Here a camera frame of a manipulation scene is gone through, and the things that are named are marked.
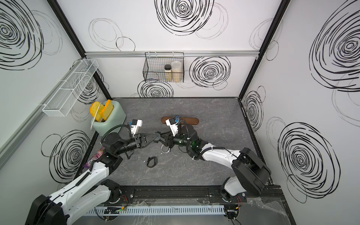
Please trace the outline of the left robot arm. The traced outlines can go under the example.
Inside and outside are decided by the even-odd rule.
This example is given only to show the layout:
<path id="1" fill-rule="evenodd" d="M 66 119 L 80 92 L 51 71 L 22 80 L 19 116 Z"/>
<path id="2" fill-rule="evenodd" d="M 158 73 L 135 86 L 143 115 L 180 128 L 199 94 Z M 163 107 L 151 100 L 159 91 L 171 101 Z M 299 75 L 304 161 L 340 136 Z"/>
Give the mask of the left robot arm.
<path id="1" fill-rule="evenodd" d="M 121 154 L 147 147 L 161 138 L 159 132 L 139 133 L 122 139 L 116 132 L 101 139 L 105 153 L 83 174 L 50 196 L 40 195 L 30 208 L 27 225 L 71 225 L 85 213 L 114 197 L 120 199 L 119 185 L 107 179 L 122 162 Z"/>

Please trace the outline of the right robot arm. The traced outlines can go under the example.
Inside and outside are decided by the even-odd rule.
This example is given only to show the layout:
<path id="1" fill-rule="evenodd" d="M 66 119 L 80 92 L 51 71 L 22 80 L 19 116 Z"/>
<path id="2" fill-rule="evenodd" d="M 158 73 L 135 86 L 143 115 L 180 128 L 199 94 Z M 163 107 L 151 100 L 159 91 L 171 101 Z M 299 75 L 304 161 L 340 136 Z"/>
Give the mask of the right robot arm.
<path id="1" fill-rule="evenodd" d="M 185 153 L 194 161 L 209 161 L 233 170 L 234 176 L 226 178 L 220 188 L 224 200 L 230 201 L 245 192 L 258 197 L 266 189 L 272 172 L 251 149 L 231 150 L 215 146 L 201 139 L 191 125 L 170 127 L 169 132 L 157 132 L 154 142 L 160 142 L 169 149 L 175 145 L 185 147 Z"/>

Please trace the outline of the blue translucent watch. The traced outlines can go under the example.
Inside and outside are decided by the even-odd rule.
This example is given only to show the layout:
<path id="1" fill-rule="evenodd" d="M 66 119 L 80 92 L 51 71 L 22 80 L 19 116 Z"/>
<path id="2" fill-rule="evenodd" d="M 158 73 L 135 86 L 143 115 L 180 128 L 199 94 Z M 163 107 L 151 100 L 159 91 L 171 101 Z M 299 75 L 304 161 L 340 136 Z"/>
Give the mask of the blue translucent watch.
<path id="1" fill-rule="evenodd" d="M 179 115 L 176 115 L 176 116 L 174 117 L 174 121 L 175 121 L 176 123 L 178 123 L 178 122 L 180 121 Z"/>

